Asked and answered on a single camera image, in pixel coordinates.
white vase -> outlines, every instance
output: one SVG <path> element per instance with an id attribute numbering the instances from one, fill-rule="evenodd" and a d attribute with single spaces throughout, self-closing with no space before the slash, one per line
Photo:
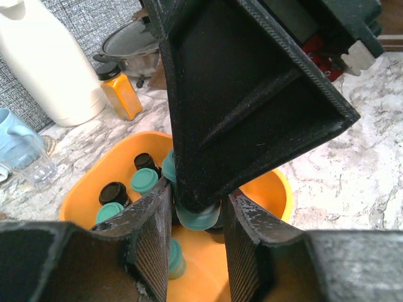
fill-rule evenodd
<path id="1" fill-rule="evenodd" d="M 107 103 L 80 46 L 40 0 L 0 2 L 0 53 L 34 100 L 60 126 L 84 123 Z"/>

marble countertop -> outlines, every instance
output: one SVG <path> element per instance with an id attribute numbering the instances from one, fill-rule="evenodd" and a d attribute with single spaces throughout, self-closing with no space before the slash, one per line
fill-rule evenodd
<path id="1" fill-rule="evenodd" d="M 403 54 L 388 53 L 361 77 L 344 75 L 334 84 L 362 118 L 279 168 L 294 192 L 291 224 L 403 229 Z M 0 184 L 0 213 L 7 220 L 57 220 L 69 190 L 117 142 L 140 131 L 171 133 L 166 91 L 145 87 L 138 95 L 144 110 L 134 121 L 119 120 L 107 107 L 83 125 L 44 130 L 57 141 L 55 182 L 38 189 L 11 177 Z"/>

metal pot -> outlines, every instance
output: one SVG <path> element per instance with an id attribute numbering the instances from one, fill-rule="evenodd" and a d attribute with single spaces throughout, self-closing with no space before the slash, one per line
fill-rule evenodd
<path id="1" fill-rule="evenodd" d="M 102 44 L 103 53 L 93 58 L 102 63 L 117 62 L 131 77 L 151 77 L 159 58 L 158 39 L 152 32 L 150 23 L 133 21 L 112 33 Z"/>

drinking glass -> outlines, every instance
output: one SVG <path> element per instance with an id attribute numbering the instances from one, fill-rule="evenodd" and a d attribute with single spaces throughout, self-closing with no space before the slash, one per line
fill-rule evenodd
<path id="1" fill-rule="evenodd" d="M 50 183 L 57 173 L 56 165 L 33 135 L 15 137 L 3 146 L 0 163 L 35 186 Z"/>

light blue cup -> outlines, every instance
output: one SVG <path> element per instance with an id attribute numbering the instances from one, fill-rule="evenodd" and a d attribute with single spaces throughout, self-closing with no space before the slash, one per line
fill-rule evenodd
<path id="1" fill-rule="evenodd" d="M 26 123 L 20 120 L 10 109 L 0 108 L 0 161 L 5 149 L 14 149 L 12 142 L 22 135 L 33 135 L 40 146 L 45 148 L 45 142 L 39 134 L 33 131 Z"/>

